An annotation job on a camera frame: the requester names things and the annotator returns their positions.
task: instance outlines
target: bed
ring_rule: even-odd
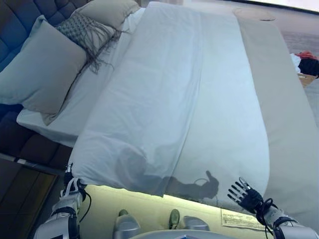
[[[163,3],[126,25],[114,70],[77,78],[49,126],[29,110],[17,122],[74,146],[84,184],[241,211],[227,190],[243,176],[318,231],[317,128],[276,27]]]

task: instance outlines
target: tufted headboard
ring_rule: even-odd
[[[0,0],[0,71],[19,53],[38,16],[57,25],[89,1]]]

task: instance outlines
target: floor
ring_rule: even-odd
[[[273,15],[288,45],[290,52],[297,53],[310,50],[319,56],[319,16],[286,9],[255,6],[243,3],[220,0],[162,0],[164,2],[183,4],[192,8],[205,8],[208,11],[232,11],[239,7],[260,8]],[[147,6],[149,0],[142,0],[142,6]],[[41,224],[48,218],[50,208],[58,197],[62,188],[62,179],[54,187],[42,215],[38,220]],[[196,216],[205,220],[210,229],[218,234],[234,237],[236,239],[264,239],[261,230],[226,227],[222,224],[222,211],[220,208],[201,205],[195,202],[164,196],[164,198],[132,193],[126,190],[112,189],[105,186],[88,186],[86,191],[92,196],[91,209],[80,225],[83,239],[109,239],[112,237],[113,226],[118,212],[126,209],[139,221],[142,232],[163,230],[168,227],[170,211],[178,209],[181,216]],[[80,217],[88,207],[88,200],[83,202]]]

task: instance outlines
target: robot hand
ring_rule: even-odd
[[[275,239],[319,239],[311,228],[300,225],[273,204],[273,199],[264,201],[263,197],[242,178],[231,185],[227,196],[252,214],[265,226]]]

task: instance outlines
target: clothing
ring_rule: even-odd
[[[301,53],[295,54],[296,56],[299,56],[301,59],[314,59],[318,60],[316,56],[314,56],[311,52],[309,51],[303,51]]]
[[[319,76],[319,61],[315,59],[302,59],[299,64],[301,73]]]

